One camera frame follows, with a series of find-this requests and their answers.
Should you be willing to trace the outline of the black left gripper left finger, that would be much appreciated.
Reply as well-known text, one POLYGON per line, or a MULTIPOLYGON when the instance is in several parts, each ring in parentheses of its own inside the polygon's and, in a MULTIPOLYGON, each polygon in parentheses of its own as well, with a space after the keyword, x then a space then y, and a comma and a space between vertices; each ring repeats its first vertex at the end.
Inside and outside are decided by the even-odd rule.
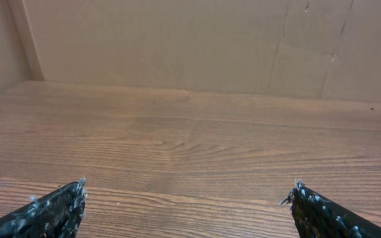
POLYGON ((75 238, 85 217, 85 178, 60 186, 53 192, 0 218, 0 238, 75 238))

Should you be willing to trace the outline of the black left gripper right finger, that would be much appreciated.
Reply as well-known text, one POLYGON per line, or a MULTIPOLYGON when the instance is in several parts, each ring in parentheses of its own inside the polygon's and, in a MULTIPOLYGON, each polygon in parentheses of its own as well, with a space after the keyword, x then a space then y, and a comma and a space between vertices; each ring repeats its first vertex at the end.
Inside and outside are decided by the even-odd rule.
POLYGON ((300 238, 381 238, 381 227, 311 190, 301 180, 281 204, 291 205, 300 238))

